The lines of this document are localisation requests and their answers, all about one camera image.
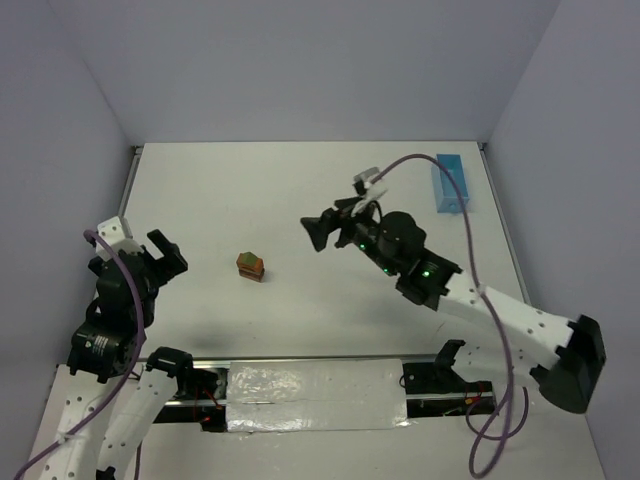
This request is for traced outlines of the light tan rectangular wood block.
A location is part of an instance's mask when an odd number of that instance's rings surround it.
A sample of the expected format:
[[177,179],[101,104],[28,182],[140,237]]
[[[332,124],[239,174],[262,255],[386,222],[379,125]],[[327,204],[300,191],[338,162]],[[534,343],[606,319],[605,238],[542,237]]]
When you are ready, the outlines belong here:
[[242,277],[252,278],[252,279],[261,279],[264,276],[263,273],[262,274],[255,274],[255,273],[244,272],[244,271],[239,272],[239,275],[242,276]]

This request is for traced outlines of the blue plastic box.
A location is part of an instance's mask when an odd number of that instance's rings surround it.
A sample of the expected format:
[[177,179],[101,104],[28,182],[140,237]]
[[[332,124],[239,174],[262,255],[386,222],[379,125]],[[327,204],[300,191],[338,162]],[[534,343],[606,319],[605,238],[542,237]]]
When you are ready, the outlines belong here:
[[469,203],[469,192],[460,155],[437,154],[431,178],[438,213],[458,214]]

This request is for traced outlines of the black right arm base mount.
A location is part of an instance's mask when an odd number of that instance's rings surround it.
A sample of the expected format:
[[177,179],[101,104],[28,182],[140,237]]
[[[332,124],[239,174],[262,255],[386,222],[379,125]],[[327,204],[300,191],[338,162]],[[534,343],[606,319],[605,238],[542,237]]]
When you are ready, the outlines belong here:
[[464,345],[462,340],[449,340],[431,360],[403,362],[399,384],[409,395],[491,392],[490,382],[467,382],[453,371],[455,356]]

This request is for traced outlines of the orange arch wood block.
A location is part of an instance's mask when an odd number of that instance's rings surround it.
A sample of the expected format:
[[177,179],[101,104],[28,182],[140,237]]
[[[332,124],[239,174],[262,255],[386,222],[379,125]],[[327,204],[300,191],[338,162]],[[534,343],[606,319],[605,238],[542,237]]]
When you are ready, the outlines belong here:
[[265,269],[264,266],[262,264],[259,264],[257,266],[251,266],[251,265],[242,265],[239,267],[239,272],[244,271],[244,272],[251,272],[251,273],[255,273],[255,274],[264,274],[265,273]]

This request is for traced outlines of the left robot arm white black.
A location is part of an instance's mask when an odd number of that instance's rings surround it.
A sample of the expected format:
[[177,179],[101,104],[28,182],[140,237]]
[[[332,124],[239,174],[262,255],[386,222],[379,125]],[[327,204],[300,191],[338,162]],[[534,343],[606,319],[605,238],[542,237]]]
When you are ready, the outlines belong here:
[[154,257],[120,218],[85,231],[84,237],[96,249],[89,263],[96,296],[71,339],[66,362],[71,381],[56,437],[34,458],[43,465],[43,479],[124,478],[129,465],[139,464],[154,420],[184,390],[193,369],[191,354],[158,348],[128,403],[113,411],[154,321],[161,287],[185,273],[188,263],[159,230],[147,235],[161,253]]

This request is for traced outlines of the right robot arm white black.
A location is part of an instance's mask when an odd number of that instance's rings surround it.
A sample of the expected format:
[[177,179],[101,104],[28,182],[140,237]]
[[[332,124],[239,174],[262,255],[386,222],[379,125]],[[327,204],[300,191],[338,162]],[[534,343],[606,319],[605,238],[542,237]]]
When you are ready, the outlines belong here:
[[395,278],[397,290],[410,302],[496,329],[500,350],[511,355],[515,382],[537,385],[544,399],[566,412],[587,411],[606,363],[595,319],[550,314],[482,286],[468,271],[427,249],[426,233],[410,214],[391,211],[376,219],[377,204],[361,212],[355,204],[353,198],[341,199],[318,217],[301,218],[316,251],[324,250],[337,232],[336,247],[357,247]]

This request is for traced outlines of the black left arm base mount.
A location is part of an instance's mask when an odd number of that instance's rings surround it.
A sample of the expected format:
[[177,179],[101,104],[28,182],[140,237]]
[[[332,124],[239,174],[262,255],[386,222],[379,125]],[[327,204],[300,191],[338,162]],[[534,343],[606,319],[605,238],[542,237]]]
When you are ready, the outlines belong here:
[[226,368],[200,368],[184,352],[163,350],[147,359],[111,426],[139,436],[155,424],[193,424],[222,433],[227,430],[227,385]]

